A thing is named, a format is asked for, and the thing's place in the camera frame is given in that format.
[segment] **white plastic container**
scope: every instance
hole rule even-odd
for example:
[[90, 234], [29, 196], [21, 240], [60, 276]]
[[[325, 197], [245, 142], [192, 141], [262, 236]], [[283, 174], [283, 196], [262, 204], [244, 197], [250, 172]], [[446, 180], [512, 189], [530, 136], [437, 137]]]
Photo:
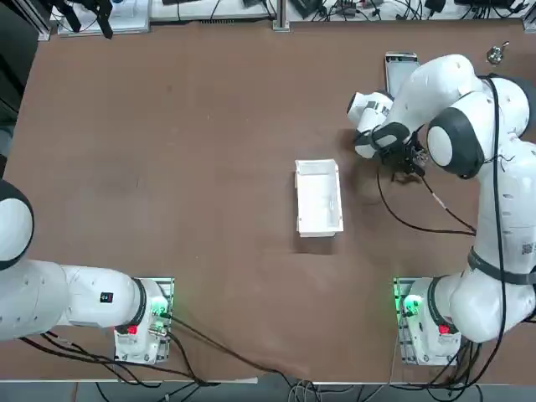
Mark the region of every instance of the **white plastic container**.
[[296, 161], [295, 186], [301, 237], [332, 237], [343, 231], [341, 185], [333, 159]]

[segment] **floor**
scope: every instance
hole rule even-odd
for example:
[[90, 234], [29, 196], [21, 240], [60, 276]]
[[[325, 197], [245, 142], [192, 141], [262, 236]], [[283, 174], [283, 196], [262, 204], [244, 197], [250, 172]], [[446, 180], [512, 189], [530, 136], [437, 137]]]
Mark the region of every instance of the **floor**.
[[[166, 393], [182, 386], [181, 383], [164, 384], [159, 389], [144, 389], [125, 384], [100, 383], [102, 391], [110, 402], [157, 402]], [[374, 392], [378, 385], [366, 385], [361, 400]], [[346, 389], [346, 386], [324, 386], [324, 389]], [[323, 402], [354, 402], [358, 397], [360, 386], [356, 385], [344, 393], [324, 394]], [[513, 387], [507, 385], [483, 385], [482, 394], [485, 402], [512, 402], [534, 401], [536, 388]], [[175, 394], [169, 400], [179, 402], [187, 396], [189, 390]], [[103, 400], [97, 391], [95, 383], [2, 383], [0, 395], [3, 402], [31, 402], [33, 400], [53, 400], [55, 402], [98, 402]], [[436, 392], [438, 398], [447, 398], [445, 392]], [[304, 401], [302, 394], [298, 395], [301, 402]], [[189, 401], [290, 401], [288, 399], [288, 387], [278, 378], [265, 376], [258, 384], [222, 384], [213, 389], [201, 389], [193, 395]], [[398, 389], [384, 388], [376, 396], [373, 402], [427, 402], [433, 399], [425, 392], [410, 392]], [[459, 399], [460, 402], [477, 402], [478, 392], [471, 388]], [[309, 394], [307, 401], [314, 401], [314, 396]]]

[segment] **small metal object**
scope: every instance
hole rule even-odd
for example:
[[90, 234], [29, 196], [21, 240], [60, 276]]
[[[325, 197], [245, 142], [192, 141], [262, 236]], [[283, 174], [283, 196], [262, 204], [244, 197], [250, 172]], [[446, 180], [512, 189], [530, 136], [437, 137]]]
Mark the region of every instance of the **small metal object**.
[[501, 61], [503, 61], [504, 50], [509, 44], [510, 42], [506, 41], [501, 46], [493, 46], [491, 49], [489, 49], [487, 51], [487, 61], [493, 65], [500, 64]]

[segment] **cable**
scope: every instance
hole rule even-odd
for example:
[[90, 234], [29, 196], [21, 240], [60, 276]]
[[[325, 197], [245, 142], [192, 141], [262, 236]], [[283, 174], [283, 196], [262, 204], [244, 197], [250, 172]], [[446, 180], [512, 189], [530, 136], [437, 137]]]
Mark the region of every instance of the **cable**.
[[108, 398], [106, 398], [106, 395], [104, 395], [104, 392], [102, 392], [102, 389], [101, 389], [101, 385], [99, 383], [95, 383], [95, 385], [97, 386], [97, 389], [99, 391], [99, 394], [101, 396], [101, 398], [105, 401], [105, 402], [110, 402], [110, 400]]
[[397, 214], [395, 214], [393, 212], [393, 210], [390, 208], [390, 206], [387, 204], [387, 201], [385, 200], [385, 197], [384, 197], [384, 192], [382, 191], [382, 186], [381, 186], [381, 184], [379, 182], [379, 167], [376, 170], [376, 183], [378, 184], [379, 196], [382, 199], [382, 202], [384, 203], [385, 208], [389, 211], [389, 213], [393, 216], [393, 218], [398, 220], [401, 224], [404, 224], [405, 226], [408, 226], [411, 229], [420, 230], [422, 232], [428, 232], [428, 233], [442, 233], [442, 234], [446, 234], [446, 235], [453, 235], [453, 234], [454, 235], [463, 235], [464, 234], [466, 236], [474, 236], [475, 235], [472, 232], [463, 232], [463, 231], [460, 231], [460, 230], [448, 230], [448, 229], [428, 229], [428, 228], [421, 228], [420, 226], [415, 226], [414, 224], [409, 224], [408, 222], [406, 222], [406, 221], [402, 220], [401, 218], [399, 218], [397, 216]]
[[463, 221], [462, 219], [458, 218], [444, 203], [443, 201], [441, 201], [441, 199], [436, 195], [436, 193], [434, 192], [434, 190], [431, 189], [430, 185], [428, 184], [428, 182], [426, 182], [426, 179], [425, 177], [421, 177], [420, 178], [422, 180], [422, 183], [425, 184], [426, 188], [428, 189], [428, 191], [430, 192], [430, 194], [432, 194], [432, 196], [435, 198], [435, 201], [438, 202], [438, 204], [452, 217], [454, 218], [455, 220], [457, 220], [459, 223], [463, 224], [466, 228], [468, 228], [471, 232], [473, 233], [476, 233], [477, 230], [471, 226], [470, 224], [468, 224], [467, 222]]
[[173, 335], [172, 333], [168, 332], [167, 335], [171, 338], [171, 340], [173, 340], [175, 342], [175, 344], [178, 346], [178, 349], [180, 350], [181, 354], [183, 355], [183, 359], [184, 359], [184, 364], [186, 364], [186, 369], [188, 371], [188, 374], [190, 375], [190, 377], [193, 379], [193, 381], [195, 381], [195, 383], [199, 386], [209, 386], [211, 385], [210, 383], [207, 383], [206, 381], [200, 379], [192, 370], [192, 366], [190, 365], [190, 362], [188, 360], [188, 356], [186, 354], [186, 350], [184, 349], [184, 346], [183, 344], [181, 343], [181, 341], [179, 341], [179, 339]]
[[472, 4], [469, 6], [469, 8], [467, 9], [466, 13], [463, 14], [460, 19], [465, 19], [465, 17], [467, 16], [468, 13], [471, 12], [471, 10], [472, 10]]
[[391, 382], [393, 381], [393, 372], [394, 372], [394, 360], [396, 358], [396, 351], [398, 349], [398, 346], [399, 346], [399, 332], [398, 330], [396, 331], [396, 339], [394, 340], [394, 348], [393, 348], [393, 357], [391, 359], [391, 371], [389, 373], [389, 381], [387, 382], [387, 384], [381, 384], [372, 394], [370, 394], [369, 396], [367, 396], [365, 399], [363, 399], [362, 401], [359, 401], [359, 398], [361, 397], [361, 394], [363, 393], [363, 387], [361, 387], [361, 389], [359, 390], [359, 395], [358, 395], [358, 402], [368, 402], [369, 400], [371, 400], [374, 396], [376, 396], [378, 394], [379, 391], [381, 391], [384, 387], [387, 387], [387, 386], [390, 386], [391, 385]]
[[237, 358], [242, 363], [246, 363], [246, 364], [248, 364], [249, 366], [251, 366], [251, 367], [253, 367], [255, 369], [258, 369], [258, 370], [261, 370], [261, 371], [264, 371], [264, 372], [267, 372], [267, 373], [279, 374], [285, 380], [285, 382], [288, 384], [289, 388], [292, 388], [291, 383], [289, 382], [289, 380], [286, 378], [286, 376], [281, 371], [273, 369], [273, 368], [268, 368], [268, 367], [263, 366], [261, 364], [252, 362], [251, 360], [241, 356], [240, 354], [238, 354], [237, 352], [233, 351], [232, 349], [225, 347], [221, 343], [217, 343], [213, 339], [209, 338], [208, 336], [206, 336], [202, 332], [198, 331], [194, 327], [191, 327], [190, 325], [188, 325], [186, 322], [180, 320], [179, 318], [171, 316], [171, 315], [169, 315], [167, 313], [161, 314], [160, 317], [165, 317], [165, 318], [169, 318], [169, 319], [173, 320], [177, 324], [179, 324], [179, 325], [187, 328], [189, 331], [195, 333], [196, 335], [201, 337], [203, 340], [207, 341], [208, 343], [211, 343], [213, 346], [215, 346], [221, 352], [227, 353], [228, 355], [230, 355], [230, 356], [232, 356], [234, 358]]
[[84, 32], [86, 30], [88, 30], [89, 28], [91, 28], [93, 26], [94, 23], [97, 22], [97, 17], [95, 17], [95, 19], [93, 20], [92, 23], [90, 23], [87, 27], [81, 29], [80, 31], [78, 32], [75, 32], [73, 31], [71, 28], [67, 28], [65, 25], [63, 25], [63, 23], [58, 19], [58, 18], [63, 18], [59, 15], [56, 15], [54, 13], [51, 13], [52, 17], [56, 20], [56, 23], [58, 23], [59, 25], [61, 25], [65, 30], [69, 31], [69, 32], [72, 32], [73, 34], [79, 34], [80, 32]]
[[169, 401], [169, 399], [174, 396], [175, 394], [181, 392], [183, 389], [186, 389], [188, 387], [191, 387], [192, 385], [194, 385], [195, 383], [189, 383], [189, 384], [186, 384], [186, 385], [183, 385], [182, 387], [180, 388], [177, 388], [175, 389], [174, 391], [170, 392], [169, 394], [165, 394], [162, 398], [160, 398], [159, 400], [157, 400], [157, 402], [165, 402], [165, 401]]
[[216, 2], [216, 5], [214, 6], [214, 9], [212, 10], [212, 13], [210, 14], [210, 19], [209, 19], [209, 21], [212, 21], [212, 18], [214, 17], [214, 13], [216, 12], [216, 8], [218, 8], [218, 6], [219, 6], [219, 2], [221, 2], [221, 0], [218, 0], [218, 1]]
[[190, 399], [193, 394], [198, 392], [201, 389], [201, 387], [198, 385], [196, 389], [193, 389], [192, 392], [190, 392], [188, 395], [186, 395], [184, 398], [181, 399], [181, 402], [186, 402], [188, 399]]
[[412, 7], [410, 6], [410, 2], [404, 3], [404, 2], [402, 2], [402, 1], [400, 1], [400, 0], [392, 0], [392, 1], [395, 2], [395, 3], [400, 3], [400, 4], [402, 4], [403, 6], [407, 7], [409, 10], [411, 10], [411, 12], [413, 13], [414, 17], [417, 18], [417, 19], [419, 19], [419, 14], [415, 11], [414, 8], [412, 8]]
[[511, 12], [509, 15], [502, 15], [502, 14], [500, 14], [499, 11], [497, 11], [497, 9], [495, 7], [493, 7], [493, 11], [495, 12], [496, 15], [499, 16], [499, 18], [508, 18], [513, 14], [513, 12]]
[[357, 9], [356, 9], [356, 14], [361, 14], [361, 15], [363, 15], [363, 16], [365, 17], [365, 19], [366, 19], [367, 21], [370, 21], [370, 18], [367, 17], [367, 14], [363, 13], [361, 10], [357, 10]]
[[379, 8], [376, 7], [376, 3], [374, 2], [374, 0], [370, 0], [370, 3], [372, 4], [372, 7], [374, 7], [374, 13], [375, 15], [378, 16], [378, 19], [381, 21], [382, 20], [382, 16], [381, 14], [379, 13]]
[[361, 388], [359, 389], [358, 398], [355, 400], [356, 402], [360, 402], [361, 394], [363, 393], [363, 390], [365, 389], [365, 384], [361, 385]]
[[265, 6], [266, 12], [268, 13], [268, 19], [270, 21], [273, 21], [276, 19], [273, 15], [271, 15], [270, 9], [268, 8], [268, 4], [266, 4], [266, 0], [260, 0], [263, 6]]
[[324, 0], [322, 2], [322, 4], [320, 5], [319, 8], [317, 8], [317, 12], [315, 13], [315, 15], [312, 16], [312, 19], [311, 19], [311, 22], [313, 22], [315, 20], [315, 18], [317, 17], [317, 15], [320, 13], [320, 11], [324, 8], [324, 4], [326, 4], [326, 1], [327, 0]]
[[[19, 338], [19, 340], [23, 341], [24, 343], [30, 345], [33, 348], [36, 348], [36, 349], [40, 350], [41, 352], [51, 354], [53, 356], [57, 356], [57, 357], [60, 357], [60, 358], [68, 358], [68, 359], [71, 359], [71, 360], [76, 360], [76, 361], [79, 361], [79, 362], [90, 363], [90, 364], [102, 364], [103, 363], [102, 361], [94, 360], [94, 358], [108, 359], [106, 356], [101, 356], [101, 355], [98, 355], [98, 354], [89, 353], [89, 356], [92, 357], [92, 359], [89, 360], [88, 358], [81, 358], [79, 356], [73, 356], [71, 354], [61, 353], [61, 352], [58, 352], [56, 350], [46, 348], [45, 346], [40, 345], [39, 343], [36, 343], [36, 342], [34, 342], [34, 341], [32, 341], [31, 339], [28, 339], [28, 338]], [[150, 369], [150, 370], [154, 370], [154, 371], [160, 371], [160, 372], [163, 372], [163, 373], [182, 375], [183, 377], [191, 379], [188, 374], [183, 373], [182, 371], [173, 370], [173, 369], [170, 369], [170, 368], [162, 368], [162, 367], [157, 367], [157, 366], [149, 366], [149, 365], [144, 364], [144, 363], [116, 362], [116, 361], [114, 361], [113, 363], [110, 363], [110, 364], [114, 364], [116, 366], [143, 367], [145, 369]]]
[[[53, 336], [54, 338], [56, 338], [58, 340], [64, 341], [64, 339], [61, 339], [58, 335], [56, 335], [55, 333], [53, 333], [51, 331], [48, 331], [46, 333], [51, 335], [51, 336]], [[63, 346], [63, 345], [53, 341], [52, 339], [50, 339], [47, 336], [47, 334], [42, 333], [41, 337], [43, 339], [45, 339], [47, 342], [53, 344], [55, 347], [57, 347], [57, 348], [59, 348], [61, 350], [67, 351], [67, 352], [72, 352], [72, 353], [76, 353], [76, 354], [82, 354], [82, 355], [87, 356], [87, 357], [93, 357], [93, 355], [91, 353], [89, 353], [87, 350], [82, 348], [80, 345], [78, 345], [76, 343], [69, 343], [74, 348], [78, 349], [78, 351], [76, 351], [76, 350], [74, 350], [72, 348], [67, 348], [66, 346]], [[112, 360], [111, 358], [107, 358], [106, 356], [102, 356], [102, 358], [104, 358], [104, 360], [106, 360], [106, 362], [100, 362], [99, 359], [96, 357], [96, 355], [93, 358], [93, 360], [96, 361], [96, 362], [100, 362], [105, 369], [107, 369], [108, 371], [113, 373], [120, 381], [122, 381], [122, 382], [124, 382], [126, 384], [129, 384], [129, 385], [141, 385], [144, 388], [159, 388], [162, 385], [162, 383], [160, 383], [160, 384], [146, 384], [143, 381], [141, 381], [136, 375], [134, 375], [134, 373], [129, 368], [125, 367], [122, 363], [116, 362], [115, 360]], [[116, 366], [122, 368], [123, 370], [125, 370], [132, 377], [132, 379], [134, 379], [135, 383], [131, 383], [130, 381], [128, 381], [127, 379], [122, 377], [113, 368], [108, 367], [108, 364], [116, 365]]]

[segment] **table surface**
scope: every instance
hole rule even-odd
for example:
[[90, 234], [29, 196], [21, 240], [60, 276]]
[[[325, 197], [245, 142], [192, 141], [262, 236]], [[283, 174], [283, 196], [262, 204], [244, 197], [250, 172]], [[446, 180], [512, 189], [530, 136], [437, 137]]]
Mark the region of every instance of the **table surface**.
[[[348, 101], [384, 86], [386, 51], [422, 62], [460, 53], [487, 73], [485, 53], [504, 40], [495, 71], [534, 80], [534, 36], [513, 21], [302, 24], [290, 34], [190, 24], [112, 41], [52, 38], [33, 62], [6, 173], [34, 206], [28, 256], [174, 276], [176, 314], [256, 362], [316, 381], [386, 382], [393, 277], [461, 271], [472, 239], [417, 233], [388, 215], [376, 164], [353, 153]], [[344, 232], [333, 241], [296, 236], [294, 161], [308, 158], [335, 158], [340, 169]], [[428, 174], [474, 223], [477, 184]], [[401, 217], [460, 229], [422, 185], [382, 181]], [[533, 331], [509, 332], [482, 381], [536, 384]], [[60, 332], [113, 351], [109, 331]], [[202, 378], [259, 374], [178, 334]], [[110, 378], [19, 341], [1, 343], [0, 355], [1, 379]], [[167, 366], [183, 369], [177, 350]], [[394, 380], [433, 372], [397, 358]]]

